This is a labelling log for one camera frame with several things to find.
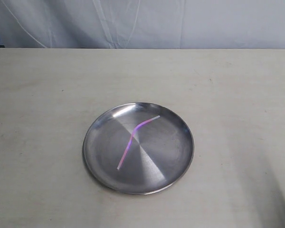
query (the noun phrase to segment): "white table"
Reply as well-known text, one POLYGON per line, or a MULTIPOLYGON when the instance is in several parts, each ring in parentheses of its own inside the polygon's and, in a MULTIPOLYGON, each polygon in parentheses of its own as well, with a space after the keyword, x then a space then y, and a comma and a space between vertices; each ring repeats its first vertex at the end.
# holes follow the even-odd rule
POLYGON ((285 227, 285 50, 0 49, 0 228, 285 227), (145 101, 194 135, 171 188, 96 184, 96 117, 145 101))

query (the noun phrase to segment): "purple straw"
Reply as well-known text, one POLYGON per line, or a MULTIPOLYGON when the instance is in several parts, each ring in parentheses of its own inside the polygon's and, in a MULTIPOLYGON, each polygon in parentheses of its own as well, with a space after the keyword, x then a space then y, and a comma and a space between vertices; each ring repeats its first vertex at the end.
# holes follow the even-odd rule
POLYGON ((130 146, 131 146, 132 139, 133 139, 134 134, 136 133, 136 131, 137 131, 140 127, 144 126, 145 124, 147 124, 147 123, 149 123, 149 122, 151 122, 151 121, 153 121, 153 120, 156 120, 156 119, 158 119, 158 118, 160 118, 160 115, 157 115, 156 117, 153 117, 153 118, 151 118, 151 119, 149 119, 149 120, 146 120, 146 121, 140 123, 139 125, 137 125, 137 126, 134 128, 134 130, 133 130, 133 132, 132 132, 132 134, 131 134, 130 140, 129 140, 129 142, 128 142, 128 145, 127 145, 127 147, 125 148, 125 150, 124 150, 124 152, 123 152, 123 156, 122 156, 121 160, 119 161, 119 164, 118 164, 118 166, 117 166, 117 170, 119 170, 120 167, 121 167, 121 165, 123 164, 123 161, 124 161, 124 159, 125 159, 125 157, 126 157, 126 155, 127 155, 127 153, 128 153, 128 150, 129 150, 129 148, 130 148, 130 146))

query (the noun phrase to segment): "metal plate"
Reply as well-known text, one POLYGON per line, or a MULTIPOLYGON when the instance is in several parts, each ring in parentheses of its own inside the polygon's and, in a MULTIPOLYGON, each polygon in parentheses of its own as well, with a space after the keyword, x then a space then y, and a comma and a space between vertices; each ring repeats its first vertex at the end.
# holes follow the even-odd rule
POLYGON ((171 186, 188 169, 194 143, 171 110, 150 103, 115 107, 91 125, 83 144, 87 168, 105 186, 151 194, 171 186))

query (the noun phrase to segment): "stainless steel plate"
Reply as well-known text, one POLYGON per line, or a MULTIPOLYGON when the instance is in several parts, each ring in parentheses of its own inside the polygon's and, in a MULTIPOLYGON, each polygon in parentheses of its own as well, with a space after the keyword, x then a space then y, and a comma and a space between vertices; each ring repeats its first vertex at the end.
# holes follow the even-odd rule
POLYGON ((115 107, 91 125, 83 144, 87 168, 105 186, 151 194, 171 186, 188 169, 194 143, 171 110, 150 103, 115 107))

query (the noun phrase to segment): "white cloth backdrop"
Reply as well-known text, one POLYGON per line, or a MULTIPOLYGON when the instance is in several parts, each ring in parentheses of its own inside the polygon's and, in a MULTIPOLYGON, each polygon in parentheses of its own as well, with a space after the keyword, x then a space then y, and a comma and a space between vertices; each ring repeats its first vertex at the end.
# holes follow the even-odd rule
POLYGON ((285 48, 285 0, 0 0, 7 47, 285 48))

